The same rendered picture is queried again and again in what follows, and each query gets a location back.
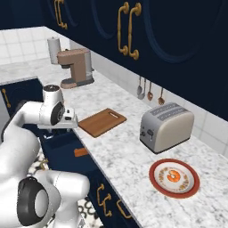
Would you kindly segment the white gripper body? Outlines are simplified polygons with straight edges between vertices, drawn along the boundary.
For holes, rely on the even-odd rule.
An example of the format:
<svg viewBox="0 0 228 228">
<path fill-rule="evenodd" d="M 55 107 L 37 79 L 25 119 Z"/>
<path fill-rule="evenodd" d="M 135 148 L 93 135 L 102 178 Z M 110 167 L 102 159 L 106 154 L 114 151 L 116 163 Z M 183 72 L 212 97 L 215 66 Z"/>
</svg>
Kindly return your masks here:
<svg viewBox="0 0 228 228">
<path fill-rule="evenodd" d="M 78 123 L 77 121 L 61 121 L 57 123 L 54 126 L 48 126 L 48 125 L 38 125 L 37 126 L 39 129 L 68 129 L 68 128 L 77 128 Z"/>
</svg>

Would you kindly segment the navy open drawer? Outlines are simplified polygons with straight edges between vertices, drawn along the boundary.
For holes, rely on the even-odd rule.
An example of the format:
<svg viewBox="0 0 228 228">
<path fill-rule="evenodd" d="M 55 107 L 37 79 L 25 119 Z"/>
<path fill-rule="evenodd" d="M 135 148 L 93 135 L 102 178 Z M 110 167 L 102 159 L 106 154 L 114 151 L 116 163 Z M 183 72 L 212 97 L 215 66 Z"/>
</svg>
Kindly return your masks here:
<svg viewBox="0 0 228 228">
<path fill-rule="evenodd" d="M 75 149 L 84 149 L 84 145 L 70 129 L 54 129 L 39 131 L 39 139 L 43 153 L 48 159 L 48 167 L 52 170 L 67 171 L 87 175 L 97 169 L 89 154 L 76 157 Z"/>
</svg>

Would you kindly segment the wooden cutting board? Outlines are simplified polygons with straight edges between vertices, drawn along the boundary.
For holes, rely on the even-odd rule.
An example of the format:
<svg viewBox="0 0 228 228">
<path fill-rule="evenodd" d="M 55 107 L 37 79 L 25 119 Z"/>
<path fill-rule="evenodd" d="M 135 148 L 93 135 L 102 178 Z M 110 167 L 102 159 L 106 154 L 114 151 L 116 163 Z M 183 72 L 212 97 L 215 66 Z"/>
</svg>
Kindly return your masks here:
<svg viewBox="0 0 228 228">
<path fill-rule="evenodd" d="M 116 111 L 105 109 L 79 121 L 78 126 L 96 138 L 125 121 L 126 118 Z"/>
</svg>

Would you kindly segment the red rimmed white plate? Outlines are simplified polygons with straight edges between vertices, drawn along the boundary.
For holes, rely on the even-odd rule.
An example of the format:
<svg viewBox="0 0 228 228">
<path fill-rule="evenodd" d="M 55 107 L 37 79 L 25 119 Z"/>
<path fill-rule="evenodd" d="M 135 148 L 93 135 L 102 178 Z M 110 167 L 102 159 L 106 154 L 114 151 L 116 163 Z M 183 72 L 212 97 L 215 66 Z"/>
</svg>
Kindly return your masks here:
<svg viewBox="0 0 228 228">
<path fill-rule="evenodd" d="M 181 178 L 177 183 L 167 179 L 168 171 L 177 171 Z M 161 159 L 156 161 L 149 172 L 152 185 L 161 193 L 176 199 L 189 198 L 200 187 L 200 179 L 196 171 L 188 164 L 177 159 Z"/>
</svg>

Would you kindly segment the orange piece of meat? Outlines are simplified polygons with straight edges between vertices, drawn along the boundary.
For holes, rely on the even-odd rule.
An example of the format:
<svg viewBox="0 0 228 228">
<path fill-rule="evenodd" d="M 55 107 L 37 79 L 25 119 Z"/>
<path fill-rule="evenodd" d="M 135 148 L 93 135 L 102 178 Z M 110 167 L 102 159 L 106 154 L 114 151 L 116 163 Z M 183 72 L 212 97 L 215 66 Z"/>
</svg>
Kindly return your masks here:
<svg viewBox="0 0 228 228">
<path fill-rule="evenodd" d="M 175 171 L 175 170 L 168 171 L 167 179 L 170 182 L 177 183 L 180 180 L 180 178 L 181 178 L 181 176 L 177 171 Z"/>
</svg>

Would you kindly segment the navy base cupboard door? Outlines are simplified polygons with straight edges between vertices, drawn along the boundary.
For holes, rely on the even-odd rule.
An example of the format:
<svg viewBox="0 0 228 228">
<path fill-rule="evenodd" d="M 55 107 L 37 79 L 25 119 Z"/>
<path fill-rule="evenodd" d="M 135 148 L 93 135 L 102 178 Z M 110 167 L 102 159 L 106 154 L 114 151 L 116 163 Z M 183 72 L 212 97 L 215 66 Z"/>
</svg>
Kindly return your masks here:
<svg viewBox="0 0 228 228">
<path fill-rule="evenodd" d="M 94 170 L 93 172 L 89 172 L 87 177 L 90 181 L 90 191 L 88 193 L 88 198 L 91 200 L 94 209 L 98 216 L 100 217 L 101 221 L 103 221 L 103 208 L 102 206 L 99 207 L 97 204 L 97 197 L 96 197 L 96 190 L 102 183 L 102 174 L 98 170 Z"/>
<path fill-rule="evenodd" d="M 127 208 L 125 207 L 124 203 L 120 202 L 120 206 L 122 207 L 122 209 L 125 211 L 126 215 L 131 215 L 130 212 L 127 210 Z M 140 228 L 137 224 L 137 222 L 134 220 L 133 216 L 131 219 L 125 219 L 121 213 L 118 210 L 117 207 L 117 216 L 118 216 L 118 224 L 120 225 L 120 228 Z"/>
<path fill-rule="evenodd" d="M 117 217 L 116 208 L 115 208 L 115 198 L 113 196 L 113 192 L 112 192 L 111 188 L 107 184 L 103 184 L 103 185 L 104 185 L 104 190 L 101 190 L 102 201 L 107 196 L 107 194 L 110 193 L 111 200 L 106 201 L 106 207 L 108 210 L 110 210 L 112 212 L 111 217 L 105 216 L 105 219 L 106 219 L 105 227 L 106 228 L 117 228 L 118 227 L 118 217 Z"/>
<path fill-rule="evenodd" d="M 6 90 L 6 95 L 11 104 L 10 109 L 6 106 L 6 100 L 2 92 L 3 88 Z M 3 96 L 5 106 L 10 116 L 14 113 L 18 103 L 22 100 L 35 102 L 41 102 L 43 100 L 43 86 L 37 78 L 0 85 L 0 93 Z"/>
</svg>

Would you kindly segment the grey appliance front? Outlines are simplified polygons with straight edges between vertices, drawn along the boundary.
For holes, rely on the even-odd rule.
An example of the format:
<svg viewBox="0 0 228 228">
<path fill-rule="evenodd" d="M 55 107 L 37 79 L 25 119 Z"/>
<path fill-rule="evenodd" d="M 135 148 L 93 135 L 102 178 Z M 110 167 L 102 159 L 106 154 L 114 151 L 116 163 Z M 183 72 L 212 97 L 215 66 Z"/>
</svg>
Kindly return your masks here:
<svg viewBox="0 0 228 228">
<path fill-rule="evenodd" d="M 4 128 L 5 123 L 9 120 L 9 114 L 6 109 L 3 96 L 0 94 L 0 135 Z"/>
</svg>

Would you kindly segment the brown coffee machine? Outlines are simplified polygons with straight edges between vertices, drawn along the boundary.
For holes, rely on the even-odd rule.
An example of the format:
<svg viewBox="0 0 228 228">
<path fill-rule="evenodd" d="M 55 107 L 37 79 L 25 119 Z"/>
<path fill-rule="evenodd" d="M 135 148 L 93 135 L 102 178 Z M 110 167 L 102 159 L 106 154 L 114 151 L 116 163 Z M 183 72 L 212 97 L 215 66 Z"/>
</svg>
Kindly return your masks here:
<svg viewBox="0 0 228 228">
<path fill-rule="evenodd" d="M 90 51 L 86 48 L 66 50 L 57 53 L 58 63 L 70 68 L 71 77 L 61 81 L 61 88 L 71 89 L 94 82 Z"/>
</svg>

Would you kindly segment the white paper towel roll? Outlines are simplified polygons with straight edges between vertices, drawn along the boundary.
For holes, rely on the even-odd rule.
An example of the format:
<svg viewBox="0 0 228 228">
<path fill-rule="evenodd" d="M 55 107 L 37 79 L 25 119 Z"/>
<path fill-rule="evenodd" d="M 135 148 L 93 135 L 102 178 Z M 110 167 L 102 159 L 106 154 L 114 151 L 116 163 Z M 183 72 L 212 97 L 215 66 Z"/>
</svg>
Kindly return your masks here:
<svg viewBox="0 0 228 228">
<path fill-rule="evenodd" d="M 57 64 L 57 53 L 61 50 L 61 43 L 58 37 L 50 37 L 47 39 L 50 60 L 52 64 Z"/>
</svg>

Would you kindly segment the grey hanging spatula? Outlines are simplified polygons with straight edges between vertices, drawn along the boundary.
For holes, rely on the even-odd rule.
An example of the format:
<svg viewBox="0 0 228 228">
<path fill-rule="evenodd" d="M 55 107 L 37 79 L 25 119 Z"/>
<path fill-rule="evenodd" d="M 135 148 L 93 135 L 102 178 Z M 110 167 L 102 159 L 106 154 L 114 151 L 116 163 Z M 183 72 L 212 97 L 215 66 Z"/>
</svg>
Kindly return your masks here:
<svg viewBox="0 0 228 228">
<path fill-rule="evenodd" d="M 145 88 L 146 88 L 146 78 L 144 79 L 144 88 L 143 93 L 139 95 L 139 99 L 142 100 L 145 96 Z"/>
</svg>

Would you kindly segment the silver toaster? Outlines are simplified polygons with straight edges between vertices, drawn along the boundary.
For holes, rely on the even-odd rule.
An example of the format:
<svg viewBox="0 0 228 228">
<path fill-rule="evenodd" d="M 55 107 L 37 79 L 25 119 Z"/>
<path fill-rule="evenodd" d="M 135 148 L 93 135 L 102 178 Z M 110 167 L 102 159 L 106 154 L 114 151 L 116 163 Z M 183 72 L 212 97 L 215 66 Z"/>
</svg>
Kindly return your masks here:
<svg viewBox="0 0 228 228">
<path fill-rule="evenodd" d="M 146 111 L 141 120 L 140 141 L 159 154 L 190 139 L 194 115 L 175 102 Z"/>
</svg>

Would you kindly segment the orange handled knife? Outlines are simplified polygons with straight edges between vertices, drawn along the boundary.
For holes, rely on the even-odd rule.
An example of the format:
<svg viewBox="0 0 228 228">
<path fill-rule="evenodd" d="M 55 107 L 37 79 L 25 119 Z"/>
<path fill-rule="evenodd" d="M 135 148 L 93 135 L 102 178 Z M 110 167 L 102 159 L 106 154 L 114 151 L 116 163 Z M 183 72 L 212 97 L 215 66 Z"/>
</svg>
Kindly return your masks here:
<svg viewBox="0 0 228 228">
<path fill-rule="evenodd" d="M 81 157 L 87 155 L 88 151 L 86 150 L 86 148 L 75 149 L 74 154 L 76 157 Z"/>
</svg>

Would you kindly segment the navy wall cupboard door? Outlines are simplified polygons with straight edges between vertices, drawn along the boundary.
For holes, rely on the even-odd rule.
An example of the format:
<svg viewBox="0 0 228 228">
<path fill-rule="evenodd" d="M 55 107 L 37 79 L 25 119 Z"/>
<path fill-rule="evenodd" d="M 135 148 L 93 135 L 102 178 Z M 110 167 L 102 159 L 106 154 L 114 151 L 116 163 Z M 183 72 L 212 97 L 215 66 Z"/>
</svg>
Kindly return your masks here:
<svg viewBox="0 0 228 228">
<path fill-rule="evenodd" d="M 228 121 L 228 0 L 142 0 L 129 68 Z"/>
<path fill-rule="evenodd" d="M 132 61 L 118 49 L 118 15 L 121 22 L 120 47 L 128 45 L 128 16 L 118 9 L 128 2 L 132 6 L 134 0 L 88 0 L 89 15 L 89 47 L 101 56 L 130 69 Z"/>
<path fill-rule="evenodd" d="M 87 47 L 87 13 L 83 0 L 64 0 L 61 5 L 62 21 L 68 24 L 63 34 L 79 45 Z"/>
<path fill-rule="evenodd" d="M 40 0 L 42 14 L 44 17 L 45 25 L 54 31 L 57 30 L 58 24 L 55 18 L 55 11 L 54 11 L 54 0 Z"/>
</svg>

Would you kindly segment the navy corner wall cupboard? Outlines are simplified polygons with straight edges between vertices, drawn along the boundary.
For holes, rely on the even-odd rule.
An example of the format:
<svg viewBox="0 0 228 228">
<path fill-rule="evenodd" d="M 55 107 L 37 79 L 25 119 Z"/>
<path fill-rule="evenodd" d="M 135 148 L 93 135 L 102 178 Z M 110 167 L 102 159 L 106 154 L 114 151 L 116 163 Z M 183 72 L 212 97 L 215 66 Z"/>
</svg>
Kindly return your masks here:
<svg viewBox="0 0 228 228">
<path fill-rule="evenodd" d="M 40 0 L 0 0 L 0 30 L 43 26 Z"/>
</svg>

